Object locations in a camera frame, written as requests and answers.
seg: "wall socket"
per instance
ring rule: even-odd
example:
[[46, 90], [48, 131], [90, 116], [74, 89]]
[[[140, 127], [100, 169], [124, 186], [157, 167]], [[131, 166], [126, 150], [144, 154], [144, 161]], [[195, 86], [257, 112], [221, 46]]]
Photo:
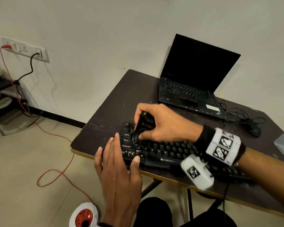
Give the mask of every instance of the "wall socket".
[[49, 63], [48, 54], [45, 48], [39, 47], [37, 45], [32, 45], [23, 41], [11, 39], [8, 37], [0, 36], [2, 39], [2, 45], [9, 44], [12, 48], [6, 48], [5, 50], [17, 53], [19, 55], [23, 55], [26, 57], [31, 57], [35, 53], [39, 53], [38, 55], [34, 56], [33, 58], [39, 61], [44, 61]]

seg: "laptop screen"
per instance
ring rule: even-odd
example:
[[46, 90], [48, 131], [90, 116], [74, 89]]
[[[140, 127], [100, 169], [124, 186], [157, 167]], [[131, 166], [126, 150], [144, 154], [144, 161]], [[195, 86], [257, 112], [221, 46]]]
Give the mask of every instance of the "laptop screen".
[[213, 93], [240, 56], [176, 34], [161, 77]]

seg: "laptop keyboard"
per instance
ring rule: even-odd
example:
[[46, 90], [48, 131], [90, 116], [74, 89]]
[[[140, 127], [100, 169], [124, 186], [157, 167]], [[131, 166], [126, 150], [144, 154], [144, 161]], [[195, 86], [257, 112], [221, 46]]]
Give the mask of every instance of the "laptop keyboard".
[[[181, 170], [180, 163], [190, 154], [199, 156], [201, 154], [190, 142], [164, 142], [136, 141], [132, 136], [135, 125], [133, 123], [123, 123], [120, 131], [120, 143], [123, 159], [126, 165], [130, 165], [132, 159], [140, 156], [140, 164], [145, 167], [164, 168], [169, 170]], [[224, 182], [253, 182], [246, 175], [240, 173], [235, 167], [225, 167], [218, 169], [215, 166], [207, 165], [208, 170], [215, 179]]]
[[216, 103], [210, 92], [202, 91], [188, 85], [179, 84], [172, 80], [164, 80], [164, 87], [167, 91], [174, 92], [176, 94], [188, 96], [193, 99], [205, 101], [206, 104], [216, 106]]

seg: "fingernail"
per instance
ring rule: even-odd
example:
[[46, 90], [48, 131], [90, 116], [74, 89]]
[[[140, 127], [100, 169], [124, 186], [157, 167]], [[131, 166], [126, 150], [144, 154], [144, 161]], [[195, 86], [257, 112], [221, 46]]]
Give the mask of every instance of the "fingernail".
[[135, 161], [136, 163], [140, 163], [140, 156], [136, 156], [133, 158], [133, 161]]

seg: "dark wooden table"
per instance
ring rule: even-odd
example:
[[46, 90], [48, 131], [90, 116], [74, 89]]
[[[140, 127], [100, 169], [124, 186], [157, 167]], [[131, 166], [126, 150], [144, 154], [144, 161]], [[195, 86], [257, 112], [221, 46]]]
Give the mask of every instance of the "dark wooden table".
[[[84, 126], [71, 144], [71, 151], [83, 157], [94, 159], [99, 146], [105, 147], [110, 137], [119, 132], [123, 122], [134, 122], [138, 103], [158, 103], [159, 79], [134, 70], [128, 70], [96, 113]], [[259, 125], [262, 135], [255, 138], [238, 124], [226, 127], [215, 118], [172, 107], [178, 114], [198, 124], [223, 128], [240, 136], [246, 146], [284, 161], [284, 156], [273, 144], [283, 131], [264, 113], [226, 100], [227, 108], [237, 107], [253, 117], [264, 117], [267, 122]], [[177, 183], [198, 191], [186, 175], [178, 176], [165, 170], [140, 168], [141, 173], [154, 179]], [[215, 180], [214, 185], [203, 193], [223, 198], [226, 183]], [[284, 207], [258, 185], [230, 184], [226, 199], [284, 217]]]

